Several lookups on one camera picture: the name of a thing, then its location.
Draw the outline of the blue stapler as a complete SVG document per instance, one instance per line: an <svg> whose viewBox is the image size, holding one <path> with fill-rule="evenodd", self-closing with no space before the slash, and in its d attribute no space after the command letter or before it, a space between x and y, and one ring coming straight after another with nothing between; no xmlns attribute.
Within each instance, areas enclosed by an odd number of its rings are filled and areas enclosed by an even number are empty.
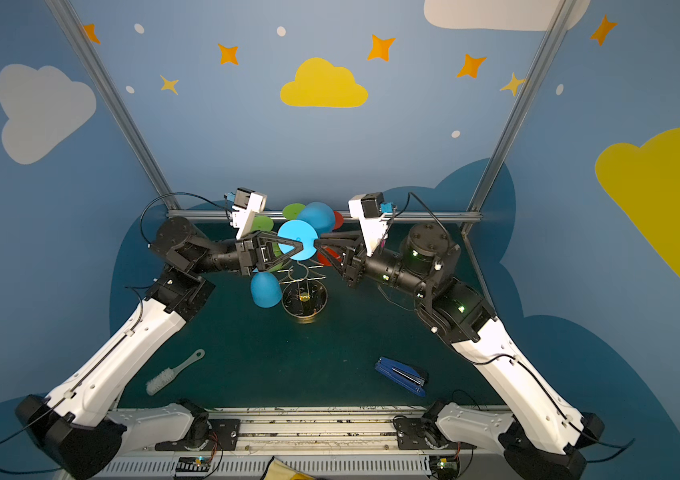
<svg viewBox="0 0 680 480"><path fill-rule="evenodd" d="M425 386L429 380L426 371L387 357L378 359L375 370L416 396L426 396Z"/></svg>

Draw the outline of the blue wine glass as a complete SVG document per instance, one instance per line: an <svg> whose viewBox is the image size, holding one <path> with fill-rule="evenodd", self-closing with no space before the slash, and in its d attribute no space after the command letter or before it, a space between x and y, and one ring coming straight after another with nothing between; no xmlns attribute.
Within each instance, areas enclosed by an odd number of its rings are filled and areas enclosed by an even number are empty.
<svg viewBox="0 0 680 480"><path fill-rule="evenodd" d="M313 220L316 210L320 204L325 203L312 202L306 205L306 208L300 213L297 220L287 221L280 227L278 231L278 236L280 238L286 238L300 242L304 248L304 251L296 255L292 260L309 260L317 253L317 250L314 247L314 241L317 239L317 233L313 226Z"/></svg>
<svg viewBox="0 0 680 480"><path fill-rule="evenodd" d="M251 280L250 291L254 303L260 308L272 308L282 301L278 278L270 272L259 272Z"/></svg>

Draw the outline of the red wine glass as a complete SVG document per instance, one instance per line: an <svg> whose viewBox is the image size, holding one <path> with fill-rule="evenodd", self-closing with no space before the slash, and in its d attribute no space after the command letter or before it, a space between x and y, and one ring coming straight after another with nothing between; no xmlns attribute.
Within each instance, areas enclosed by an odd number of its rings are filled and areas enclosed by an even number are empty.
<svg viewBox="0 0 680 480"><path fill-rule="evenodd" d="M317 233L314 241L319 259L327 266L338 267L342 264L342 246L339 244L340 238L336 235L337 216L335 211L325 205L320 204L314 215L313 226Z"/></svg>

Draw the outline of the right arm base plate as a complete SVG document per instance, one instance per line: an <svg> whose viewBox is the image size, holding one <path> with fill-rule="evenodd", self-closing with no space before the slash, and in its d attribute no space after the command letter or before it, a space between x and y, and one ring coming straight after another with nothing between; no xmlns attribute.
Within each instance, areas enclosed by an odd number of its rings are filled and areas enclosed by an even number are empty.
<svg viewBox="0 0 680 480"><path fill-rule="evenodd" d="M421 418L397 415L392 419L400 450L437 450L445 446Z"/></svg>

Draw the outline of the green wine glass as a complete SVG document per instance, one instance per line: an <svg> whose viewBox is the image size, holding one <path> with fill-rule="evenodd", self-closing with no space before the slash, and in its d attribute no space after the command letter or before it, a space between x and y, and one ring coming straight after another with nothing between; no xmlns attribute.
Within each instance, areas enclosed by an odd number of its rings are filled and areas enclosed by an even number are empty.
<svg viewBox="0 0 680 480"><path fill-rule="evenodd" d="M300 213L306 208L302 203L292 203L284 207L282 214L285 220L297 220Z"/></svg>
<svg viewBox="0 0 680 480"><path fill-rule="evenodd" d="M258 215L252 222L252 231L271 232L274 229L275 222L268 216Z"/></svg>

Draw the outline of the blue wine glass left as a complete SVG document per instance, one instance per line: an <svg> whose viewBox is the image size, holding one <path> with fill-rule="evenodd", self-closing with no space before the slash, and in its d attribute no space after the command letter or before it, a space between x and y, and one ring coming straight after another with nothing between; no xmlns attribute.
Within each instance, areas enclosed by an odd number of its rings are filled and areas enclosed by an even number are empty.
<svg viewBox="0 0 680 480"><path fill-rule="evenodd" d="M282 301L278 278L270 272L259 272L251 280L250 291L254 303L260 308L272 308Z"/></svg>

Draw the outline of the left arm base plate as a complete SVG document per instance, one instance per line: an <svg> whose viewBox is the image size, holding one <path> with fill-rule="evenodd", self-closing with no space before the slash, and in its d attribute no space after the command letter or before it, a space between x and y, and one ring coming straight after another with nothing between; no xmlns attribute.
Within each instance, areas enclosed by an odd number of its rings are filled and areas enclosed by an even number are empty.
<svg viewBox="0 0 680 480"><path fill-rule="evenodd" d="M206 419L195 421L186 436L176 441L155 445L156 451L222 451L236 449L241 421L239 419Z"/></svg>

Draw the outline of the green wine glass left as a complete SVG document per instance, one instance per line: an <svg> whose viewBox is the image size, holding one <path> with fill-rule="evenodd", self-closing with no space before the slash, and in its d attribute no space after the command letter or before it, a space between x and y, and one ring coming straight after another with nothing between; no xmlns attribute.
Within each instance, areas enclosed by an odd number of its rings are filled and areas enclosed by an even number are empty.
<svg viewBox="0 0 680 480"><path fill-rule="evenodd" d="M275 222L268 216L258 215L252 222L252 231L271 232L274 229Z"/></svg>

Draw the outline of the aluminium front rail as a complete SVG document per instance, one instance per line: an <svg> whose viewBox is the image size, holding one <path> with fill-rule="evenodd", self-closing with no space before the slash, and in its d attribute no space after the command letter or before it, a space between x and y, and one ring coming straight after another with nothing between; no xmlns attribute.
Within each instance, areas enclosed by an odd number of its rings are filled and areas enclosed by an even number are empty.
<svg viewBox="0 0 680 480"><path fill-rule="evenodd" d="M236 449L156 451L146 445L119 453L96 471L97 479L255 478L272 457L314 477L426 477L440 461L453 464L455 454L476 458L503 455L491 438L507 430L511 412L499 406L463 408L457 420L470 437L437 450L400 450L392 419L421 418L415 406L327 408L231 408L213 410L209 419L239 419Z"/></svg>

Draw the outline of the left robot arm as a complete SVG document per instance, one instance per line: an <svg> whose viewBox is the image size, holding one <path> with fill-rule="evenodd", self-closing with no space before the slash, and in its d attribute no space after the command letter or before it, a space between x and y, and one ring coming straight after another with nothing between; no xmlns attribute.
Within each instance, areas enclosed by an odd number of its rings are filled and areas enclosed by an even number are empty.
<svg viewBox="0 0 680 480"><path fill-rule="evenodd" d="M157 350L204 308L215 289L205 274L265 273L309 253L313 245L305 233L264 231L212 241L185 217L166 220L150 245L164 269L132 316L68 380L18 405L17 418L35 446L75 479L90 479L118 455L146 446L207 446L209 415L188 400L129 418L113 413L114 402Z"/></svg>

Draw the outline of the white scrub brush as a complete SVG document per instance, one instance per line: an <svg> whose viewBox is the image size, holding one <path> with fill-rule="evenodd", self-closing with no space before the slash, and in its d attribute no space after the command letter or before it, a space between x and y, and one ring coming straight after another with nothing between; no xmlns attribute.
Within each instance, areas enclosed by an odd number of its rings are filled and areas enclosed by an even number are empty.
<svg viewBox="0 0 680 480"><path fill-rule="evenodd" d="M206 351L204 349L198 349L180 365L164 369L146 383L146 393L149 396L156 395L159 391L171 384L185 369L200 361L205 356Z"/></svg>

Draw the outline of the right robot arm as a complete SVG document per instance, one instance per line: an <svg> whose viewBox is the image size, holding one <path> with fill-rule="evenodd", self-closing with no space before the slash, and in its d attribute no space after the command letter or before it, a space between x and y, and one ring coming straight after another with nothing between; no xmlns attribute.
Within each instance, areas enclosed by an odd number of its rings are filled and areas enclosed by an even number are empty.
<svg viewBox="0 0 680 480"><path fill-rule="evenodd" d="M348 285L369 278L409 294L420 321L472 364L508 408L500 414L436 403L425 418L442 437L502 456L524 479L582 477L582 450L599 441L603 422L559 395L489 302L456 277L461 249L444 226L415 225L399 251L369 250L360 231L323 234L314 245Z"/></svg>

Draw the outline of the green wine glass back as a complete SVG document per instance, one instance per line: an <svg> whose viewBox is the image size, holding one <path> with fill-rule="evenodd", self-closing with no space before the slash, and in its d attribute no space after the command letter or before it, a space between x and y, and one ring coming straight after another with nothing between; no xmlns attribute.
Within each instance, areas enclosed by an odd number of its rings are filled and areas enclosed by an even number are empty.
<svg viewBox="0 0 680 480"><path fill-rule="evenodd" d="M282 214L285 220L297 220L300 213L306 208L302 203L292 203L284 207Z"/></svg>

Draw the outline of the blue wine glass front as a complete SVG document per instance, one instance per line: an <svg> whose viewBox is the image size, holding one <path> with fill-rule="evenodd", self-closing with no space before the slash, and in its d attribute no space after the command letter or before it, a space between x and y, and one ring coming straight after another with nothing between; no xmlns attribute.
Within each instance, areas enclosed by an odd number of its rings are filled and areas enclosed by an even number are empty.
<svg viewBox="0 0 680 480"><path fill-rule="evenodd" d="M313 220L316 210L320 204L325 203L312 202L306 205L306 208L300 213L297 220L287 221L280 227L278 231L278 236L280 238L286 238L300 242L304 248L304 251L296 255L292 260L309 260L317 253L317 250L314 247L314 241L317 239L317 233L313 226Z"/></svg>

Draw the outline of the yellow object at bottom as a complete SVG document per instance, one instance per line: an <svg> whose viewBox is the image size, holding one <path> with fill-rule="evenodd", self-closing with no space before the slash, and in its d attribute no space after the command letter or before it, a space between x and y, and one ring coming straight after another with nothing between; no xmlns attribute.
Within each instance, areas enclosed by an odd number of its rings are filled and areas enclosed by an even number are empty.
<svg viewBox="0 0 680 480"><path fill-rule="evenodd" d="M272 457L261 480L315 480L315 478L297 471L284 462Z"/></svg>

